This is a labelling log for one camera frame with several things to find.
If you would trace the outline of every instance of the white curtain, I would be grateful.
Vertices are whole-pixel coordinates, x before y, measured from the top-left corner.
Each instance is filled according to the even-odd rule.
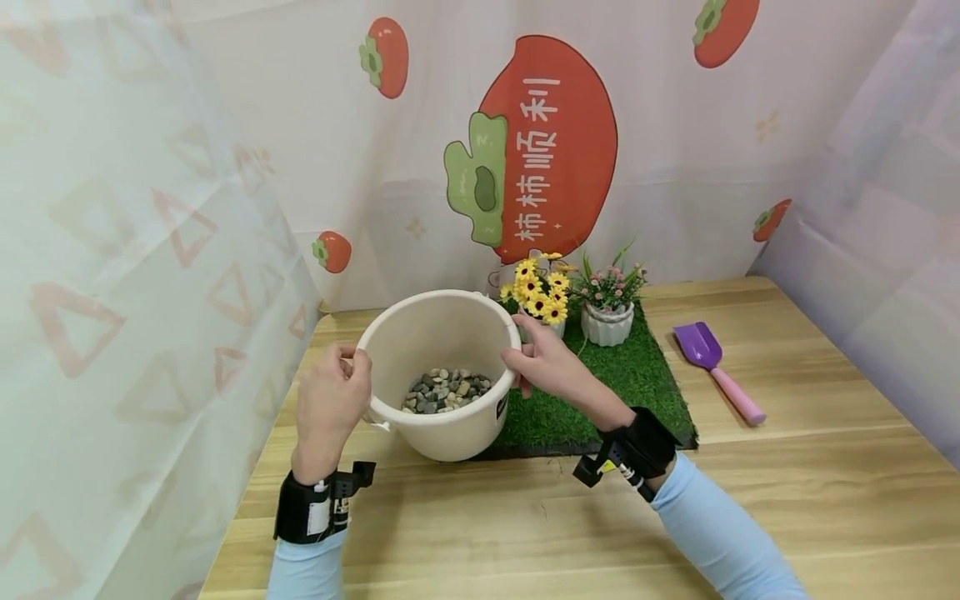
[[[758,263],[960,468],[960,4],[921,0]]]
[[[0,589],[195,596],[321,299],[743,275],[912,6],[0,1]]]
[[[0,2],[4,599],[195,597],[317,320],[162,9]]]

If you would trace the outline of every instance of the artificial grass mat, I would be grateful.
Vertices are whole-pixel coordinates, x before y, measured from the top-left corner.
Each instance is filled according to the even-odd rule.
[[[622,345],[601,348],[588,342],[579,314],[566,324],[564,342],[580,360],[631,406],[649,408],[684,448],[697,447],[697,428],[639,304],[630,337]],[[524,399],[508,395],[507,421],[493,444],[471,460],[493,461],[534,456],[593,454],[600,448],[596,429],[562,400],[534,390]]]

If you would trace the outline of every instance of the table surface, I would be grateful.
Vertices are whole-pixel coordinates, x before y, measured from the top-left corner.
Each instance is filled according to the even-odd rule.
[[[773,283],[654,286],[643,301],[701,435],[697,465],[774,538],[812,597],[955,599],[960,476]],[[378,311],[322,319],[303,365],[355,342]],[[670,335],[705,321],[723,367],[767,412],[741,424]],[[264,597],[276,492],[296,440],[295,383],[201,600]],[[575,457],[440,465],[361,423],[342,468],[377,462],[351,502],[349,598],[715,598],[618,477],[593,490]]]

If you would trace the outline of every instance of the label on bucket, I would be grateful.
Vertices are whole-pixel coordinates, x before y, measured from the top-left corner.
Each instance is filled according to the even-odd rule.
[[[504,396],[500,398],[500,401],[496,403],[496,419],[500,420],[500,417],[503,416],[503,411],[507,410],[507,397]]]

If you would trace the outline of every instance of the pink shovel handle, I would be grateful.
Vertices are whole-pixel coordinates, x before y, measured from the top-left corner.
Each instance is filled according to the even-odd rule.
[[[740,416],[750,425],[759,425],[767,420],[767,416],[760,410],[760,407],[754,404],[749,396],[744,394],[740,386],[730,379],[730,376],[724,373],[719,367],[710,372],[713,380],[720,384],[724,394],[730,399]]]

